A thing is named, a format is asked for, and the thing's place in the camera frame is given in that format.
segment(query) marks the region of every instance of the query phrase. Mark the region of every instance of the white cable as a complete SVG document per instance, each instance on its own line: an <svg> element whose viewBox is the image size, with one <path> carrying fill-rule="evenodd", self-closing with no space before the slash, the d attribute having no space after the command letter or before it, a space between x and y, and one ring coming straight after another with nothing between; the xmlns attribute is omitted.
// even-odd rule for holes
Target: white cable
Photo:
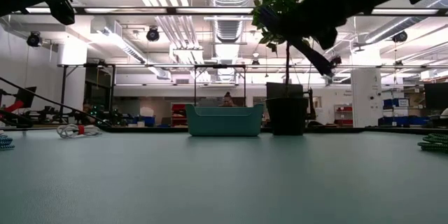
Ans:
<svg viewBox="0 0 448 224"><path fill-rule="evenodd" d="M88 126L82 126L82 125L61 125L56 129L56 132L63 138L63 139L70 139L74 138L80 135L88 136L88 137L94 137L99 136L102 134L99 131L98 127L95 127L93 125Z"/></svg>

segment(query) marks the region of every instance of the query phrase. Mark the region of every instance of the computer monitor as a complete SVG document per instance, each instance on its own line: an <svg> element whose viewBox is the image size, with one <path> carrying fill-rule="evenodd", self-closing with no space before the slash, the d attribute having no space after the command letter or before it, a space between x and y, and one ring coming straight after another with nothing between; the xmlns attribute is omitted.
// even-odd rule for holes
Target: computer monitor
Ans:
<svg viewBox="0 0 448 224"><path fill-rule="evenodd" d="M286 86L285 83L266 83L266 99L285 97ZM289 97L301 98L303 97L303 86L300 84L289 84Z"/></svg>
<svg viewBox="0 0 448 224"><path fill-rule="evenodd" d="M425 101L427 109L448 108L448 83L425 84Z"/></svg>
<svg viewBox="0 0 448 224"><path fill-rule="evenodd" d="M37 90L37 87L27 87L25 89L35 93ZM30 94L27 91L21 90L21 89L19 89L19 91L15 95L15 102L18 102L18 101L23 102L23 106L21 107L21 109L31 108L31 105L33 104L33 99L34 99L33 94Z"/></svg>

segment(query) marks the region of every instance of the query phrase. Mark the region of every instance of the potted plant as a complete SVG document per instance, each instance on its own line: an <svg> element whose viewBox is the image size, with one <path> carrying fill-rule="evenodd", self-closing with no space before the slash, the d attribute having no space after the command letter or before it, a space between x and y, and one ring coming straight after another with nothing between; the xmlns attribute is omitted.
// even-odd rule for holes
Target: potted plant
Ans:
<svg viewBox="0 0 448 224"><path fill-rule="evenodd" d="M269 31L260 21L263 8L270 8L277 15L285 15L303 0L255 0L252 25L261 29L261 44L265 44L272 52L277 53L278 45L286 42L286 79L285 92L280 98L266 100L267 110L271 119L272 130L275 135L302 135L305 130L308 99L304 97L290 97L289 95L289 52L291 44L284 37Z"/></svg>

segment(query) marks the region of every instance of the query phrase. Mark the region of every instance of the teal table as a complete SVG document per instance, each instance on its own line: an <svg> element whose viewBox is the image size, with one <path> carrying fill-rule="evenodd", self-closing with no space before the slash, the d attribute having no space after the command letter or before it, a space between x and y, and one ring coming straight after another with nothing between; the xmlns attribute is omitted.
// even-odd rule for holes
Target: teal table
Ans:
<svg viewBox="0 0 448 224"><path fill-rule="evenodd" d="M407 134L8 132L0 223L446 223L448 155Z"/></svg>

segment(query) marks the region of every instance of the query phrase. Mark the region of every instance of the green cable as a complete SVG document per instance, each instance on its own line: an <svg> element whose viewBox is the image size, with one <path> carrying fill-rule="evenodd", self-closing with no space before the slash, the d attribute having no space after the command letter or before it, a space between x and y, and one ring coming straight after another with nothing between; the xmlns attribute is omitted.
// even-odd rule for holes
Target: green cable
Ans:
<svg viewBox="0 0 448 224"><path fill-rule="evenodd" d="M418 143L423 151L442 151L448 153L448 135L429 134L423 140L426 142Z"/></svg>

